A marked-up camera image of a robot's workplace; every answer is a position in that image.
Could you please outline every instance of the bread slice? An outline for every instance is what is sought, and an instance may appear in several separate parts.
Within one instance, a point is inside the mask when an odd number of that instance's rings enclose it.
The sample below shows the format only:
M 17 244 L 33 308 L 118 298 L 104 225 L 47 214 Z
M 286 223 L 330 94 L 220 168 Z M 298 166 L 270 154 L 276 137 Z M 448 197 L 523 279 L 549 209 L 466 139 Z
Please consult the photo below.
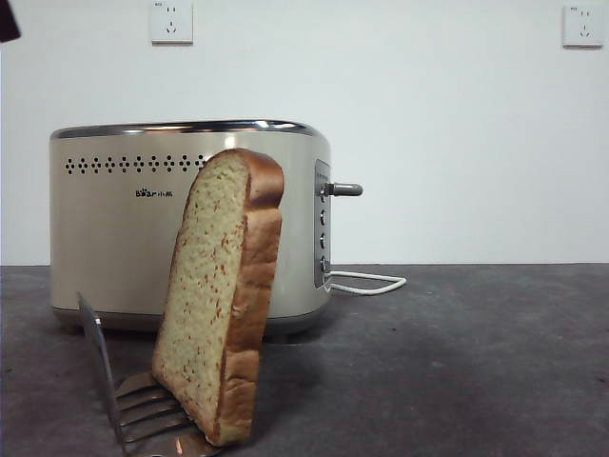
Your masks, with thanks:
M 270 157 L 228 149 L 188 194 L 152 373 L 215 446 L 249 437 L 283 191 Z

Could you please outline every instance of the toaster lever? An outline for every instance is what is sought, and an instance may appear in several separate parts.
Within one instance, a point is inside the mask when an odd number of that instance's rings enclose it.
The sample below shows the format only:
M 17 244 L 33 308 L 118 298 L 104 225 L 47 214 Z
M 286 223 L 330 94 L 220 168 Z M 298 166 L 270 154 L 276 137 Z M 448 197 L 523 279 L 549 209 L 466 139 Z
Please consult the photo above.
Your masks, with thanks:
M 357 197 L 362 195 L 363 187 L 359 184 L 328 183 L 326 192 L 328 195 L 334 195 L 335 197 L 342 195 Z

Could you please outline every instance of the power cord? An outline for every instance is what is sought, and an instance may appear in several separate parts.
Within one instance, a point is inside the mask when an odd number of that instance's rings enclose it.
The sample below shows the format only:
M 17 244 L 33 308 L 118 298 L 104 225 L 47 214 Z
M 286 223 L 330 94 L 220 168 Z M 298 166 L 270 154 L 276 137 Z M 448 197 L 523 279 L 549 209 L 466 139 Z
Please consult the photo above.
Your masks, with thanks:
M 347 286 L 334 283 L 331 285 L 332 288 L 335 288 L 336 290 L 356 293 L 358 295 L 379 295 L 381 293 L 387 293 L 391 290 L 395 290 L 396 288 L 400 288 L 406 284 L 406 278 L 400 278 L 397 276 L 381 276 L 380 274 L 356 273 L 354 271 L 330 271 L 326 276 L 346 276 L 349 278 L 375 279 L 393 283 L 389 286 L 385 286 L 384 288 L 348 288 Z

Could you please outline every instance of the electrical socket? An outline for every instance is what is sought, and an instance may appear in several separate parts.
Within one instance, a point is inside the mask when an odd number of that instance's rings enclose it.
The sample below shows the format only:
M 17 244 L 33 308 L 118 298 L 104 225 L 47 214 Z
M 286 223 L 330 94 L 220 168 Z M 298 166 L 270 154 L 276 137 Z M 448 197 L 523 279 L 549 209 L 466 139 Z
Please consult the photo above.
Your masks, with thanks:
M 562 8 L 562 45 L 600 48 L 603 41 L 601 3 L 565 4 Z
M 154 1 L 149 32 L 153 45 L 192 44 L 192 0 Z

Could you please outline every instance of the toaster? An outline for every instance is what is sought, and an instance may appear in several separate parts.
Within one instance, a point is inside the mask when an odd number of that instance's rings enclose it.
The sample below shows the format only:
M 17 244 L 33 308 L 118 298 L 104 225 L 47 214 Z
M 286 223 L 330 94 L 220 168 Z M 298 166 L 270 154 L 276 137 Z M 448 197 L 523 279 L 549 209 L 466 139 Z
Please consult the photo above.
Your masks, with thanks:
M 190 185 L 211 156 L 231 148 L 267 154 L 284 171 L 282 234 L 265 334 L 313 325 L 329 300 L 330 197 L 359 195 L 362 188 L 331 182 L 329 145 L 318 131 L 271 120 L 55 131 L 49 140 L 55 316 L 80 325 L 80 292 L 104 327 L 155 330 Z

